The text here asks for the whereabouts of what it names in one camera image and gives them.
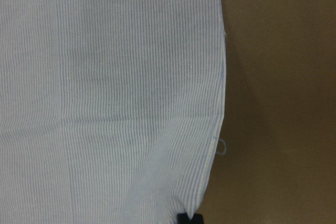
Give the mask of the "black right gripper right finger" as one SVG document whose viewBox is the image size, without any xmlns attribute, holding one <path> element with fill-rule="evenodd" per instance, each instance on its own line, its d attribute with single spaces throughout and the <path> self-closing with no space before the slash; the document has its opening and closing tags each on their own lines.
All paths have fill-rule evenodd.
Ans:
<svg viewBox="0 0 336 224">
<path fill-rule="evenodd" d="M 204 224 L 204 218 L 202 214 L 194 214 L 192 218 L 192 224 Z"/>
</svg>

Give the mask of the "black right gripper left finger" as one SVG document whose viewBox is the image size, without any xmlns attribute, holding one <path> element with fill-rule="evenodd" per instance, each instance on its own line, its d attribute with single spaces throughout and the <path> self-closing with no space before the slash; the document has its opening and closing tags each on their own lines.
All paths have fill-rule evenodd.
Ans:
<svg viewBox="0 0 336 224">
<path fill-rule="evenodd" d="M 177 224 L 190 224 L 191 220 L 187 213 L 177 214 Z"/>
</svg>

